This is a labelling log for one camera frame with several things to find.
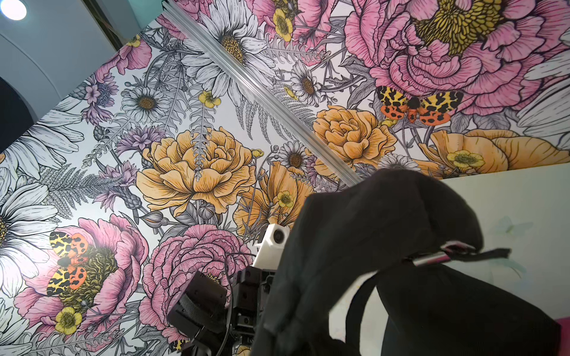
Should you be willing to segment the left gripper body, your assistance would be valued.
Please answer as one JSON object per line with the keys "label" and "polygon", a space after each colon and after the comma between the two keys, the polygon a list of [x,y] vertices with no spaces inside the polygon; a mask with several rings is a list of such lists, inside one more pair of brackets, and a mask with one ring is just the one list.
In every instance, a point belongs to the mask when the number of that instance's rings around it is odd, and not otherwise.
{"label": "left gripper body", "polygon": [[181,355],[249,355],[275,273],[248,266],[228,289],[199,272],[167,321],[182,338],[170,343]]}

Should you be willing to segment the black cap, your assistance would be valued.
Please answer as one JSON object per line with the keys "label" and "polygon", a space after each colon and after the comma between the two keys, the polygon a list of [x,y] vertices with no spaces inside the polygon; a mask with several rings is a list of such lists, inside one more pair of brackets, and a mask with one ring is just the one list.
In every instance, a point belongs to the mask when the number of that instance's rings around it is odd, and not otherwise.
{"label": "black cap", "polygon": [[253,355],[358,355],[365,307],[388,314],[383,355],[558,355],[562,326],[532,304],[448,267],[484,252],[476,214],[453,189],[382,169],[310,195],[255,329]]}

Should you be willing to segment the pink cap back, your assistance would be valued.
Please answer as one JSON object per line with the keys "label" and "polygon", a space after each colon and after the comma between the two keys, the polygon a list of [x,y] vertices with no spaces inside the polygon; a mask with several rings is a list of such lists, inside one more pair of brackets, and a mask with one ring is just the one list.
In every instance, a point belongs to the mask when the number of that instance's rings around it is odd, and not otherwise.
{"label": "pink cap back", "polygon": [[558,356],[570,356],[570,317],[558,319],[557,323],[561,326]]}

